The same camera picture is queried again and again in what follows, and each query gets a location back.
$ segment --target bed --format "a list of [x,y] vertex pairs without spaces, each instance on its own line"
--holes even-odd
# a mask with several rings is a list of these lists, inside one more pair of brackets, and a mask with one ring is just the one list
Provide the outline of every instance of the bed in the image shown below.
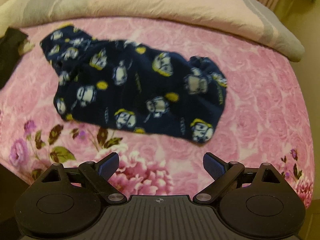
[[[36,44],[0,90],[3,166],[31,184],[54,162],[75,167],[117,152],[120,166],[109,182],[125,195],[192,197],[212,182],[202,165],[203,155],[212,152],[246,167],[272,163],[310,205],[313,143],[288,61],[300,60],[303,47],[271,11],[254,0],[241,0],[236,9],[227,9],[232,0],[46,0],[50,6],[38,3],[35,9],[39,1],[10,0],[0,7],[2,26],[21,28]],[[70,22],[98,39],[130,39],[187,59],[211,58],[228,80],[213,138],[198,146],[167,135],[64,122],[52,103],[58,77],[39,42]]]

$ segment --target cartoon character print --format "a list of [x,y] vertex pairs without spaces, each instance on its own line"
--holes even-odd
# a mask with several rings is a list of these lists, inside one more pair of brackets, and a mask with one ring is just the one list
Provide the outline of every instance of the cartoon character print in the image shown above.
[[152,100],[148,100],[146,105],[149,112],[155,118],[160,118],[169,111],[169,103],[163,97],[155,97]]
[[67,50],[64,53],[62,53],[59,58],[63,58],[63,60],[68,60],[69,58],[76,59],[78,54],[79,54],[78,49],[70,47],[70,48],[67,48]]
[[213,72],[211,74],[212,78],[217,81],[217,83],[219,84],[219,86],[221,87],[228,87],[228,84],[227,84],[227,79],[224,78],[222,75],[218,74],[218,73],[215,73]]
[[96,100],[97,91],[94,86],[82,86],[77,90],[77,99],[82,107]]
[[69,80],[69,73],[67,71],[61,71],[61,74],[59,76],[59,86],[64,86]]
[[128,45],[132,45],[132,46],[134,46],[136,48],[136,47],[138,47],[140,45],[140,43],[135,42],[135,41],[131,41],[131,40],[126,40],[123,43],[123,48],[125,49]]
[[169,53],[160,53],[152,62],[152,69],[160,75],[170,77],[173,74],[173,68],[170,62]]
[[102,70],[107,65],[106,49],[103,48],[99,53],[94,54],[90,59],[89,65]]
[[115,112],[116,126],[118,129],[122,127],[133,128],[137,122],[134,112],[127,111],[125,109],[119,109]]
[[58,53],[60,50],[60,46],[59,45],[55,45],[48,53],[48,56],[51,56],[53,54]]
[[60,39],[60,38],[62,38],[62,37],[63,37],[62,31],[57,30],[57,31],[54,31],[54,32],[51,34],[50,40],[55,41],[55,40]]
[[192,74],[187,75],[184,78],[184,87],[188,90],[190,95],[206,93],[208,91],[208,78],[202,75],[202,72],[198,68],[191,69]]
[[87,48],[90,46],[91,41],[85,40],[84,38],[77,38],[74,40],[69,41],[70,44],[72,44],[73,47],[76,48],[83,48],[84,50],[87,50]]
[[210,60],[208,57],[200,57],[200,56],[193,56],[195,57],[197,60],[200,61],[200,63],[212,63],[212,60]]
[[119,65],[113,69],[112,79],[116,86],[121,86],[127,81],[127,69],[124,65],[124,60],[119,62]]
[[201,119],[194,119],[190,127],[192,130],[192,140],[199,143],[207,142],[214,132],[212,125]]
[[67,106],[66,106],[65,102],[63,101],[63,98],[58,98],[56,100],[56,103],[57,103],[58,113],[65,114],[65,112],[67,110]]

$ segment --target metal screw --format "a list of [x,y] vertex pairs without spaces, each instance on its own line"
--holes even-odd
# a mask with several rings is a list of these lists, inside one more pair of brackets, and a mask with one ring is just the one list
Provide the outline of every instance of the metal screw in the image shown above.
[[110,194],[108,196],[108,199],[110,199],[111,201],[121,201],[123,200],[124,196],[122,194],[119,194],[119,193],[113,193],[113,194]]
[[209,201],[211,196],[207,193],[201,193],[196,196],[196,199],[202,202]]

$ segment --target cartoon print fabric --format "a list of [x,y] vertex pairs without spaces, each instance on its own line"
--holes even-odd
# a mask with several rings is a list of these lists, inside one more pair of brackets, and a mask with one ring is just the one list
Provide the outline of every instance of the cartoon print fabric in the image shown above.
[[73,25],[40,43],[59,76],[54,106],[64,120],[207,142],[225,106],[227,80],[207,57],[129,40],[99,41]]

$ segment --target pink rose pattern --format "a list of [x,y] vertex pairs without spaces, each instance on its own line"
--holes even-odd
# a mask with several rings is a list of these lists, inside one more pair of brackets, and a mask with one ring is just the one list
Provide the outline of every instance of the pink rose pattern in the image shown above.
[[110,183],[124,194],[190,194],[212,182],[204,171],[207,151],[247,167],[272,163],[310,205],[313,144],[306,106],[288,60],[272,49],[218,31],[130,17],[72,20],[99,39],[130,39],[208,56],[228,79],[226,108],[215,134],[200,147],[166,135],[104,130],[63,122],[53,107],[58,77],[38,45],[65,22],[23,29],[36,44],[0,91],[0,162],[31,184],[53,162],[75,167],[112,151],[120,167]]

